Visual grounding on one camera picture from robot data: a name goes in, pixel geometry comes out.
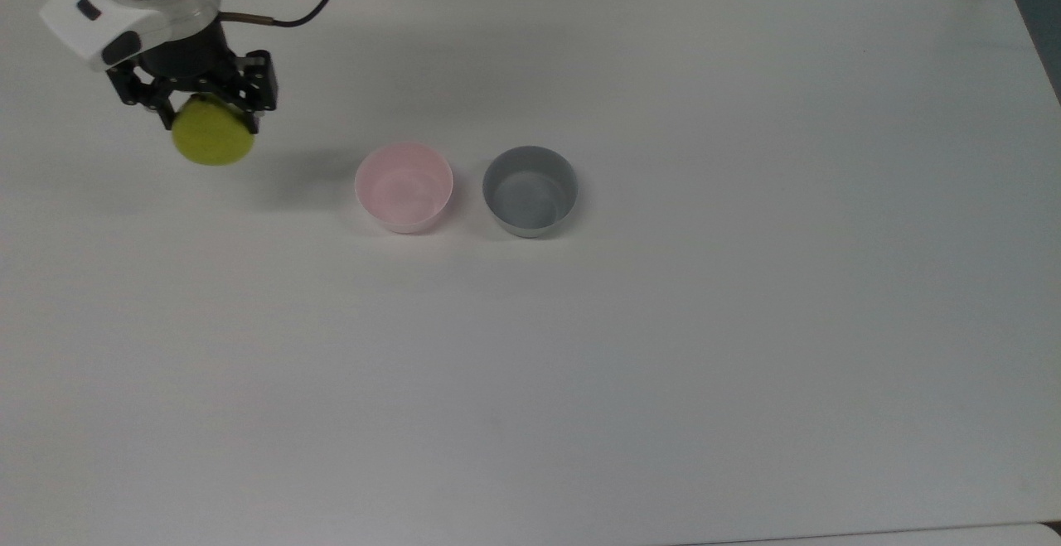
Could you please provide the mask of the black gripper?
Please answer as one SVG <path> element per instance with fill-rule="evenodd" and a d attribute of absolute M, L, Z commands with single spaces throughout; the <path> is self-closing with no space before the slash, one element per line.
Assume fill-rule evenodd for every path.
<path fill-rule="evenodd" d="M 123 104 L 157 115 L 167 131 L 176 120 L 171 95 L 198 89 L 206 81 L 220 83 L 220 99 L 253 135 L 260 131 L 261 117 L 278 107 L 279 83 L 269 51 L 237 56 L 220 18 L 185 39 L 147 49 L 135 61 L 114 64 L 106 77 Z"/>

